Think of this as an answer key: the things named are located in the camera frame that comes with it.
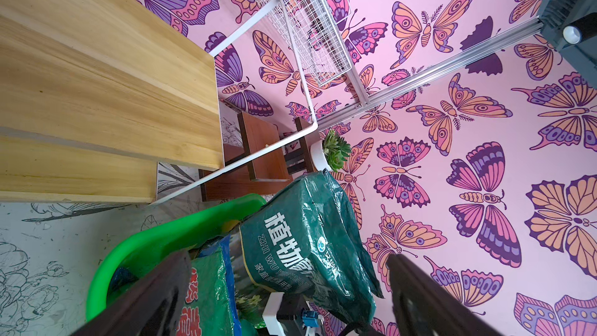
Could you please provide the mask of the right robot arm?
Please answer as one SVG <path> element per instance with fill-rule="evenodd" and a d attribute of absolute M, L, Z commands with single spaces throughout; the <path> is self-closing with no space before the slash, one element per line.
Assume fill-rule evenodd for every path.
<path fill-rule="evenodd" d="M 596 88 L 596 0 L 544 0 L 540 34 Z"/>

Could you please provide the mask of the blue green soil bag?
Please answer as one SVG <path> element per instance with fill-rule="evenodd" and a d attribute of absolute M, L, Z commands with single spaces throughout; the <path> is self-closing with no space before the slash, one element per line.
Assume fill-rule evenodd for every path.
<path fill-rule="evenodd" d="M 227 239 L 199 251 L 191 260 L 191 277 L 176 334 L 242 334 Z"/>

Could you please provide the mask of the dark green fertilizer bag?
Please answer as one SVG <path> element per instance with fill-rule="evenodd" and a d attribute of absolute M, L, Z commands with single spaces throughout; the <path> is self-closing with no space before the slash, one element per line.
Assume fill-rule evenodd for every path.
<path fill-rule="evenodd" d="M 348 196 L 329 171 L 295 179 L 235 234 L 239 280 L 249 289 L 302 294 L 361 328 L 373 320 L 382 290 Z"/>

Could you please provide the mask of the green plastic basket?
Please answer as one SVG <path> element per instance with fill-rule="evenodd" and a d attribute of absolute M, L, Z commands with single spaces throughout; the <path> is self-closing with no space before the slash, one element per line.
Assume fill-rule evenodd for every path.
<path fill-rule="evenodd" d="M 126 268 L 142 278 L 169 254 L 200 247 L 207 240 L 226 234 L 233 221 L 252 216 L 265 204 L 259 194 L 248 194 L 130 236 L 96 270 L 86 300 L 86 320 L 93 320 L 107 309 L 110 281 L 118 268 Z"/>

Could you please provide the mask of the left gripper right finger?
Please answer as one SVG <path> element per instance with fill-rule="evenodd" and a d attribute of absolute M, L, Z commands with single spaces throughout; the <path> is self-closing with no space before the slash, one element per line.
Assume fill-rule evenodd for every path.
<path fill-rule="evenodd" d="M 498 335 L 403 255 L 390 255 L 393 313 L 401 335 Z"/>

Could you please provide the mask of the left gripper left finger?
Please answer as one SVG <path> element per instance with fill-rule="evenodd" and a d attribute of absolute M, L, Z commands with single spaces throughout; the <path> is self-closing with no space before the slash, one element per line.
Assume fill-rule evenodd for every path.
<path fill-rule="evenodd" d="M 191 279 L 186 250 L 170 254 L 75 335 L 175 335 Z"/>

